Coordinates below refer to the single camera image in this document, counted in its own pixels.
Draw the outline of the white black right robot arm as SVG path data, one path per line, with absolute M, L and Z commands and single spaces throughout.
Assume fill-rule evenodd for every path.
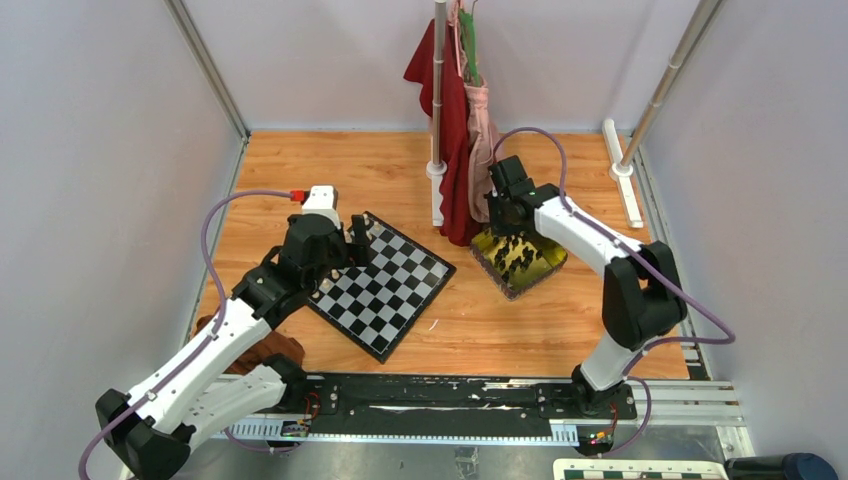
M 669 333 L 687 314 L 671 249 L 644 244 L 588 214 L 553 184 L 536 186 L 520 159 L 490 166 L 486 199 L 498 235 L 534 234 L 577 256 L 602 281 L 604 333 L 572 372 L 571 403 L 584 417 L 607 409 L 648 342 Z

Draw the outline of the yellow metal tin tray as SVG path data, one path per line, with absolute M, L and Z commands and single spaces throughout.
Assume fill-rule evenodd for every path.
M 473 259 L 501 294 L 514 301 L 559 272 L 567 251 L 537 234 L 496 235 L 486 228 L 469 247 Z

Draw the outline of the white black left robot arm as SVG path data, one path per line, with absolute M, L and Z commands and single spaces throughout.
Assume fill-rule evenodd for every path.
M 110 389 L 97 400 L 104 441 L 136 478 L 170 479 L 202 443 L 242 418 L 304 405 L 306 374 L 283 354 L 224 386 L 213 384 L 304 307 L 332 271 L 370 263 L 368 226 L 361 215 L 349 230 L 322 214 L 291 216 L 284 242 L 245 273 L 197 336 L 129 392 Z

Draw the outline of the black white chessboard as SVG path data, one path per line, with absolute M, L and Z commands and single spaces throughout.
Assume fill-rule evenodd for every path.
M 372 262 L 325 278 L 309 308 L 385 363 L 456 267 L 376 215 L 363 213 Z

